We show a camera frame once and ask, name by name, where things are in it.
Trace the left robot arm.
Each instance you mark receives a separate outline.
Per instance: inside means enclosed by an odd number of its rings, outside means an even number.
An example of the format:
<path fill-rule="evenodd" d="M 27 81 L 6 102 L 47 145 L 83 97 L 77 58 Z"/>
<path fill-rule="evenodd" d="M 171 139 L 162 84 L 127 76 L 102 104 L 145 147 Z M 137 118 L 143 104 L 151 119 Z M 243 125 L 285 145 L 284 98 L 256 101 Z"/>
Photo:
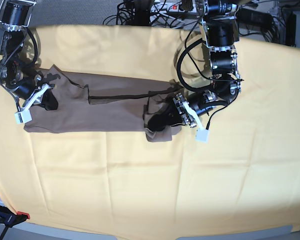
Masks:
<path fill-rule="evenodd" d="M 239 40 L 236 13 L 238 4 L 229 0 L 188 1 L 195 5 L 198 15 L 196 26 L 200 26 L 202 37 L 184 51 L 176 63 L 176 73 L 181 85 L 191 92 L 185 97 L 178 93 L 166 100 L 167 107 L 154 114 L 146 127 L 151 132 L 161 132 L 166 127 L 190 126 L 208 130 L 200 116 L 217 112 L 216 107 L 225 109 L 236 100 L 241 92 L 242 78 L 238 71 L 238 54 L 235 42 Z M 210 76 L 202 75 L 210 83 L 205 86 L 190 86 L 183 78 L 181 67 L 186 56 L 198 45 L 204 44 L 209 53 Z"/>

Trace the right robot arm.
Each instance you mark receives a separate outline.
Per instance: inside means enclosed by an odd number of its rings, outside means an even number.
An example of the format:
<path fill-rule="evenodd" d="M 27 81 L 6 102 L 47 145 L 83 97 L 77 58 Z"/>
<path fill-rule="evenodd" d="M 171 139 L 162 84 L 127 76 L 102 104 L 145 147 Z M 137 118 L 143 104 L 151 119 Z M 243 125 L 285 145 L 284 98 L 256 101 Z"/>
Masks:
<path fill-rule="evenodd" d="M 58 108 L 53 84 L 43 82 L 36 71 L 39 48 L 29 24 L 35 0 L 3 0 L 0 3 L 0 87 L 10 94 L 18 111 L 39 106 L 47 111 Z"/>

